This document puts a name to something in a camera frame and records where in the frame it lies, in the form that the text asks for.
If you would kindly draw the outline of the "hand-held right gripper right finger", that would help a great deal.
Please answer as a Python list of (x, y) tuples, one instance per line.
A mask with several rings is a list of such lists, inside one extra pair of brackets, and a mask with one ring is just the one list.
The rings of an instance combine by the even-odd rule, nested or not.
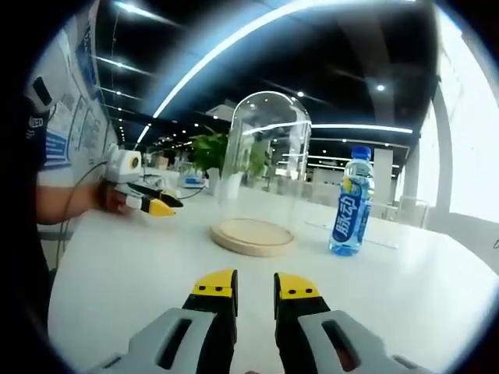
[(304, 277), (274, 274), (275, 341), (286, 373), (428, 373), (346, 312), (332, 310)]

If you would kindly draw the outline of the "person's left hand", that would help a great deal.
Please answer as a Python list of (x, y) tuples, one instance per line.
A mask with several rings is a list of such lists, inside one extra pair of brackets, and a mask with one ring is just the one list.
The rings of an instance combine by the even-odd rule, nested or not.
[(126, 205), (126, 195), (117, 191), (115, 185), (105, 180), (97, 185), (97, 206), (100, 210), (126, 216), (131, 209)]

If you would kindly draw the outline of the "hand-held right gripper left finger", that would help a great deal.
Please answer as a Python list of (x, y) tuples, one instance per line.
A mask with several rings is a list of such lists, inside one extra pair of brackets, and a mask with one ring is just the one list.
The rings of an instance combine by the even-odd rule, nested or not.
[(92, 373), (228, 373), (237, 341), (238, 273), (200, 278), (181, 308), (170, 308)]

